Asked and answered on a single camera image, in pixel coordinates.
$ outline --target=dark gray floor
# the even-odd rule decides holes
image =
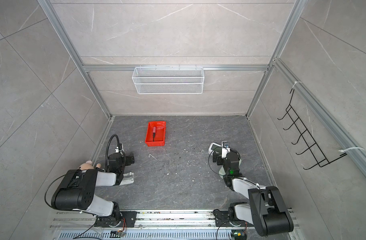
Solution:
[[[167,122],[166,144],[148,147],[144,142],[148,122],[158,120]],[[245,201],[209,169],[211,142],[229,141],[230,147],[241,155],[242,174],[251,181],[269,185],[244,116],[117,116],[106,144],[112,134],[118,135],[126,154],[134,153],[135,164],[127,166],[125,172],[134,172],[135,182],[97,187],[95,194],[117,202],[121,209],[225,209],[230,203]],[[105,146],[98,158],[102,165]],[[216,172],[220,168],[212,163],[212,157],[210,165]]]

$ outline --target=metal base plate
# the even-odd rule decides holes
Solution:
[[[123,211],[123,212],[121,212],[121,214],[123,215],[123,218],[126,220],[127,227],[135,226],[136,215],[137,215],[136,211],[130,211],[130,212]],[[115,226],[115,228],[123,227],[123,223],[124,223],[124,221],[121,221],[119,223],[119,225]],[[111,227],[110,224],[111,224],[110,222],[99,222],[98,221],[94,224],[94,227]]]
[[[215,216],[215,224],[217,227],[245,227],[246,222],[245,221],[237,221],[237,222],[228,222],[228,211],[220,211],[220,210],[214,210],[214,216]],[[253,227],[252,224],[247,223],[248,227]]]

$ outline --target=gray tile wall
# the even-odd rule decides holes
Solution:
[[[311,0],[281,59],[366,150],[366,0]]]
[[[267,64],[293,1],[54,1],[86,63]]]
[[[281,59],[366,149],[366,0],[308,1]],[[309,151],[295,154],[307,148],[304,141],[291,144],[299,133],[294,126],[283,130],[292,123],[288,116],[277,119],[290,89],[275,70],[251,118],[287,206],[306,239],[366,239],[366,178],[347,156],[303,169],[315,160]],[[296,93],[292,105],[326,157],[337,158],[341,147]]]
[[[0,1],[0,239],[44,239],[46,187],[107,122],[75,68],[36,0]]]
[[[366,206],[365,176],[348,156],[324,167],[316,166],[310,170],[303,169],[314,165],[316,163],[315,160],[310,151],[302,155],[295,154],[304,151],[307,148],[306,144],[302,139],[296,145],[291,143],[297,141],[299,134],[294,126],[287,131],[283,130],[283,128],[288,128],[291,125],[291,119],[288,116],[283,120],[278,120],[286,113],[285,108],[291,97],[289,94],[290,89],[291,85],[287,83],[287,80],[279,72],[275,71],[263,91],[261,102],[268,112],[271,121],[274,122],[274,127],[277,129],[275,129],[276,132],[279,132],[282,141],[285,143],[286,148],[280,151],[289,152],[293,160],[291,165],[295,165],[297,168],[291,174],[300,174],[301,179],[299,180],[304,182],[306,190],[310,193],[323,218],[323,222],[330,232],[331,236],[326,234],[326,237],[318,237],[317,239],[327,239],[327,237],[332,237],[335,240],[366,239],[366,207],[363,207]],[[291,103],[325,156],[330,161],[339,157],[341,154],[338,151],[341,149],[339,144],[296,93]],[[254,126],[261,125],[259,121],[253,123]],[[297,126],[301,131],[303,130],[299,122],[297,122]],[[260,134],[258,127],[255,130],[257,134]],[[308,143],[312,142],[311,137],[307,134],[305,139]],[[277,141],[267,143],[267,136],[262,133],[262,146],[270,145],[271,143],[272,145],[277,145]],[[313,152],[319,160],[323,159],[316,147],[313,147]],[[277,154],[278,151],[273,153],[270,153],[270,150],[265,151],[266,157],[272,155],[278,157]],[[270,167],[276,171],[277,166]],[[276,177],[275,180],[278,181],[283,178],[283,176]],[[299,198],[299,193],[293,192],[291,197],[294,200],[303,201]],[[305,208],[299,211],[300,215],[296,215],[297,218],[301,218],[301,227],[303,233],[307,235],[306,239],[312,239],[311,236],[314,238],[316,236],[310,229],[310,226],[315,226],[316,224],[315,220],[309,217],[309,214],[311,214],[309,211],[310,209],[305,206]]]
[[[83,62],[107,65],[268,64],[294,1],[52,2]],[[244,115],[262,74],[207,71],[203,94],[139,95],[130,72],[91,72],[117,115]]]

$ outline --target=pink plush toy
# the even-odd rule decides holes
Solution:
[[[96,167],[100,168],[101,164],[100,163],[96,164]],[[85,163],[80,165],[80,167],[78,169],[81,169],[81,170],[94,169],[94,166],[92,166],[92,161],[86,161]]]

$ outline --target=cable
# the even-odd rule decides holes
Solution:
[[[116,134],[113,134],[110,138],[109,138],[109,141],[108,141],[108,144],[107,144],[107,148],[106,148],[106,159],[105,159],[105,163],[104,163],[104,168],[105,168],[105,171],[108,172],[108,149],[109,149],[109,145],[111,144],[111,141],[112,139],[116,137],[116,141],[118,143],[117,147],[120,147],[120,142],[119,142],[119,137],[116,135]]]
[[[91,229],[96,224],[97,221],[98,221],[98,217],[96,217],[95,222],[87,230],[85,230],[84,233],[86,233],[89,229]],[[73,239],[77,239],[77,238],[95,238],[95,239],[102,240],[101,238],[98,238],[98,237],[81,237],[81,235],[83,235],[84,233],[79,234],[78,236],[74,237]]]
[[[228,222],[230,222],[230,221],[227,221],[227,222],[224,222],[224,223],[222,223],[222,224],[220,224],[220,226],[219,226],[219,228],[223,225],[223,224],[225,224],[225,223],[228,223]],[[219,228],[218,228],[218,230],[216,231],[216,240],[218,240],[218,231],[219,231]]]

